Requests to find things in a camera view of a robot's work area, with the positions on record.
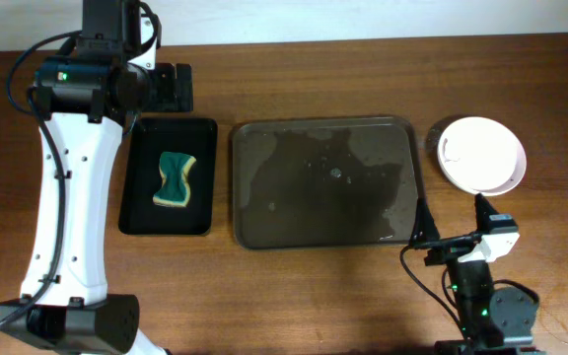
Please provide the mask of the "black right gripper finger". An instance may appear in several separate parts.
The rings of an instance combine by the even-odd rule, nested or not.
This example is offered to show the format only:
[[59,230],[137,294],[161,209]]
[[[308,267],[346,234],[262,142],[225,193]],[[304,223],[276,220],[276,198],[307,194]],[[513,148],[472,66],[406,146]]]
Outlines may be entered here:
[[418,198],[414,225],[409,238],[411,247],[428,246],[441,239],[433,215],[425,198]]
[[498,216],[498,211],[488,202],[486,197],[479,193],[474,196],[476,230],[479,232],[493,232],[498,228],[498,221],[493,216]]

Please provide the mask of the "yellow green sponge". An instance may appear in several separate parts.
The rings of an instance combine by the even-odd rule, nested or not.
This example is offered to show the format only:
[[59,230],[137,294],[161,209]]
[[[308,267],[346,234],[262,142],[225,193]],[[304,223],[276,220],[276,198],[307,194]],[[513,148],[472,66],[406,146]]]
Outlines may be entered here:
[[155,205],[183,208],[189,203],[191,188],[189,173],[196,159],[184,153],[163,152],[159,162],[162,179],[160,189],[153,195]]

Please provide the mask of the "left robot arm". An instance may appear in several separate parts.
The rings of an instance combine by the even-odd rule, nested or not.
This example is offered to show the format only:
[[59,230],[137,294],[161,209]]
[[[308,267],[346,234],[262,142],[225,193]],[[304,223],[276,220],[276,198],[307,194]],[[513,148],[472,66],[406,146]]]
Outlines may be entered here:
[[58,354],[158,354],[138,299],[105,272],[110,176],[126,124],[193,106],[191,69],[157,64],[162,26],[142,1],[87,1],[78,31],[58,35],[28,87],[42,173],[33,255],[0,332]]

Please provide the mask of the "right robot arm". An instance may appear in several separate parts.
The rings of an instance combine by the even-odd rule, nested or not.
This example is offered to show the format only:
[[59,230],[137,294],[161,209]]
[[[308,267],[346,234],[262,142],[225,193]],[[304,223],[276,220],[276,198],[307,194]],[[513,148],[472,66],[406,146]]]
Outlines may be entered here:
[[[399,256],[407,275],[438,302],[461,333],[460,340],[439,340],[433,352],[462,354],[538,354],[532,329],[539,295],[509,279],[492,278],[489,264],[507,255],[520,237],[509,214],[498,212],[481,194],[474,196],[476,230],[443,239],[425,199],[416,204],[411,237]],[[444,298],[440,298],[407,267],[411,249],[427,252],[424,264],[442,266]]]

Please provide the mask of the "brown serving tray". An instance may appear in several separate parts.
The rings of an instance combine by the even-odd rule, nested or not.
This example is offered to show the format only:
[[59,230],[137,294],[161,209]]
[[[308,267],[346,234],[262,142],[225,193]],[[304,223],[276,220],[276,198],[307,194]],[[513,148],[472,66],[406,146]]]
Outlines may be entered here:
[[230,136],[233,229],[245,249],[404,245],[425,196],[399,116],[256,121]]

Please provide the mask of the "black small tray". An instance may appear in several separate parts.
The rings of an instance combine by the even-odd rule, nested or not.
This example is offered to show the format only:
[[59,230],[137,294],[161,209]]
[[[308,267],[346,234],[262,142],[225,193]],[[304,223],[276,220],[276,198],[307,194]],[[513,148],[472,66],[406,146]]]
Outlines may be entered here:
[[118,221],[127,235],[204,235],[212,220],[218,126],[144,118],[132,133]]

